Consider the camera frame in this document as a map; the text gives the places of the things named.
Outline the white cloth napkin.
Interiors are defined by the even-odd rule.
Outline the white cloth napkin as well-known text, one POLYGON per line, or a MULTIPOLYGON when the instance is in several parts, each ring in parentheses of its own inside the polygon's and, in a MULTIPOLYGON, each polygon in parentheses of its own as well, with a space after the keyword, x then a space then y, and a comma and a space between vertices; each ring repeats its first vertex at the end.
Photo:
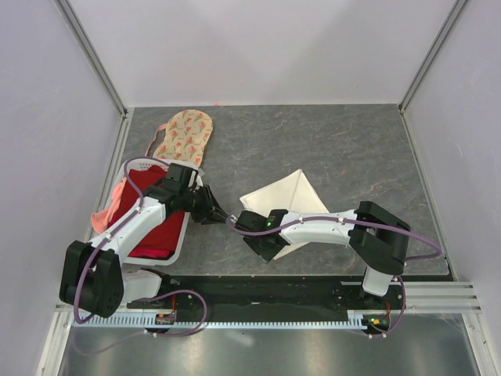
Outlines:
POLYGON ((264 221, 275 209, 307 214, 329 212, 301 169, 242 196, 240 203, 243 205, 242 214, 255 213, 255 217, 264 221))

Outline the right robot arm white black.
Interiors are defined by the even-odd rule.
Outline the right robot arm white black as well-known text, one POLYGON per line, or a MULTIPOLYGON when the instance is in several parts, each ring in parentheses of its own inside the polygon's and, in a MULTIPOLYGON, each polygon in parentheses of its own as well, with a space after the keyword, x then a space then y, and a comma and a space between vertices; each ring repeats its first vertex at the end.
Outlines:
POLYGON ((372 201, 338 213, 275 209, 263 216, 244 210, 228 223, 266 262, 309 243, 349 246, 366 264, 358 296, 371 309, 386 300, 392 278, 403 273, 411 230, 406 222, 372 201))

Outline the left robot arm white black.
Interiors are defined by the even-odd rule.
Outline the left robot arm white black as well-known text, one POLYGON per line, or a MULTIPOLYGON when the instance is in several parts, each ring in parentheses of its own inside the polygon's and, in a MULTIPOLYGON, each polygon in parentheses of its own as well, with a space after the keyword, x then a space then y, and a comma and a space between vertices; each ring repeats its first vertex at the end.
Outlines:
POLYGON ((208 225, 223 223, 227 214, 204 185, 196 168, 158 163, 162 176, 139 189, 124 170, 124 177, 138 194, 137 200, 108 230, 84 243, 71 243, 66 251, 59 289, 60 299, 73 306, 79 324, 89 317, 108 318, 123 305, 148 302, 163 308, 171 301, 171 288, 162 283, 159 273, 141 269, 124 273, 126 258, 139 243, 173 215, 191 216, 194 222, 208 225), (88 317, 82 317, 85 311, 88 317))

